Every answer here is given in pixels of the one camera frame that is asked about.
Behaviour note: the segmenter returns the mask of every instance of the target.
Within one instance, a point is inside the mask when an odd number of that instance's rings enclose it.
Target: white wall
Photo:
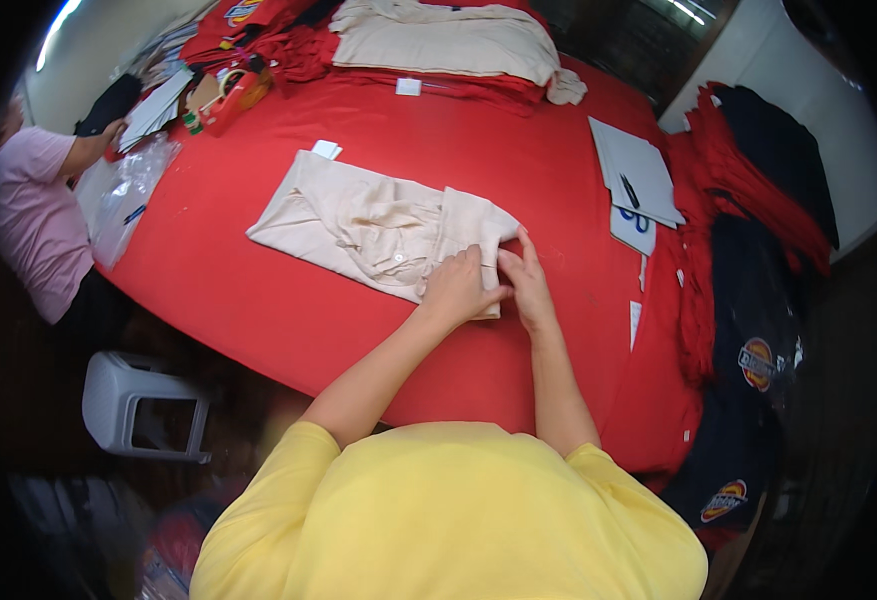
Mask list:
[[[755,90],[816,137],[839,230],[833,262],[877,230],[875,115],[864,93],[795,30],[778,0],[739,2],[658,125],[669,133],[681,131],[697,87],[710,80]]]
[[[65,19],[35,71],[34,58],[24,73],[31,119],[61,134],[74,132],[98,96],[111,84],[112,71],[134,57],[173,19],[208,0],[83,0]]]

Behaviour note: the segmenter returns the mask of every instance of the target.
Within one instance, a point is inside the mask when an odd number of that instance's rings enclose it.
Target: logo patch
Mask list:
[[[752,338],[739,350],[739,367],[748,385],[760,392],[768,390],[775,366],[771,364],[771,348],[762,338]]]
[[[238,27],[239,23],[250,16],[264,0],[239,0],[239,3],[230,7],[225,12],[225,19],[228,20],[229,27]]]
[[[742,506],[748,501],[745,497],[746,490],[747,487],[741,479],[721,486],[719,492],[712,496],[705,508],[701,509],[701,522],[712,522],[728,511]]]

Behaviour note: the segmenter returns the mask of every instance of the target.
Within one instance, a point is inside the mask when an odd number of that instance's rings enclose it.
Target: person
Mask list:
[[[288,428],[205,538],[193,600],[665,598],[701,594],[695,534],[601,450],[528,232],[450,256],[408,319]],[[457,327],[514,296],[531,340],[536,438],[480,422],[369,437],[406,378]]]
[[[134,303],[94,268],[88,227],[66,179],[95,164],[126,123],[89,137],[23,124],[16,98],[0,127],[0,256],[56,330],[96,350],[118,346],[131,335]]]

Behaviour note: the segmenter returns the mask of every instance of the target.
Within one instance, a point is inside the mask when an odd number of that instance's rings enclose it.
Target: white stool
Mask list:
[[[125,352],[97,352],[88,363],[82,415],[85,427],[103,450],[123,456],[192,461],[204,464],[212,460],[211,452],[201,452],[202,434],[208,408],[214,395],[188,379],[162,372],[165,363],[155,358]],[[165,441],[165,428],[151,413],[150,400],[192,401],[192,432],[184,452],[174,450]],[[158,448],[132,445],[135,413],[139,401],[139,431]]]

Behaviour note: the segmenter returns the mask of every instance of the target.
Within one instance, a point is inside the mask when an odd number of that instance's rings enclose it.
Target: red table cover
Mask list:
[[[678,281],[608,232],[610,196],[587,116],[661,147],[648,101],[563,57],[588,84],[579,106],[541,102],[523,118],[480,102],[397,96],[385,85],[316,80],[270,93],[221,138],[190,137],[109,278],[172,326],[309,395],[384,340],[414,304],[245,236],[295,152],[318,139],[339,161],[488,198],[538,247],[578,384],[611,456],[632,472],[677,470],[700,417],[678,370]],[[516,250],[516,242],[506,247]],[[629,352],[628,301],[643,303]],[[534,431],[529,342],[514,304],[456,330],[408,379],[384,419],[488,421]]]

